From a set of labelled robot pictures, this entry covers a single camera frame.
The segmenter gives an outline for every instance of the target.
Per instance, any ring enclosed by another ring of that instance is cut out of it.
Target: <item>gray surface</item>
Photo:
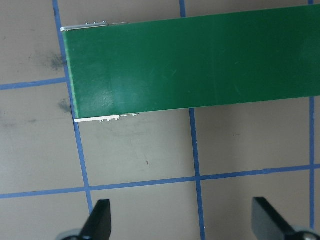
[[[64,26],[180,17],[179,0],[58,2]],[[305,4],[307,0],[185,0],[188,16]],[[0,22],[0,84],[64,76],[51,0],[2,0]],[[64,83],[0,91],[0,194],[83,187],[69,110]],[[309,163],[308,99],[202,108],[195,113],[201,174]],[[194,176],[188,110],[81,123],[80,130],[90,185]],[[317,230],[319,180],[316,170]],[[267,197],[291,223],[309,224],[308,171],[206,180],[202,191],[207,240],[254,239],[253,196]],[[93,204],[111,199],[111,239],[200,239],[194,182],[93,191],[92,199]],[[0,199],[0,233],[6,240],[54,240],[81,228],[87,217],[84,192]]]
[[[190,129],[187,109],[81,123],[90,184],[194,176]]]
[[[307,5],[308,0],[185,0],[188,17]]]
[[[65,76],[50,0],[2,0],[0,84]]]
[[[0,199],[0,233],[5,240],[55,240],[89,216],[84,192]]]
[[[308,183],[308,171],[202,181],[206,239],[256,240],[253,197],[265,197],[290,224],[308,227]]]
[[[179,1],[172,0],[60,0],[63,26],[102,22],[145,22],[180,17]]]
[[[94,191],[92,199],[110,199],[110,240],[200,239],[194,182]]]
[[[0,194],[83,187],[65,83],[0,91]]]
[[[195,110],[202,175],[309,164],[309,99]]]

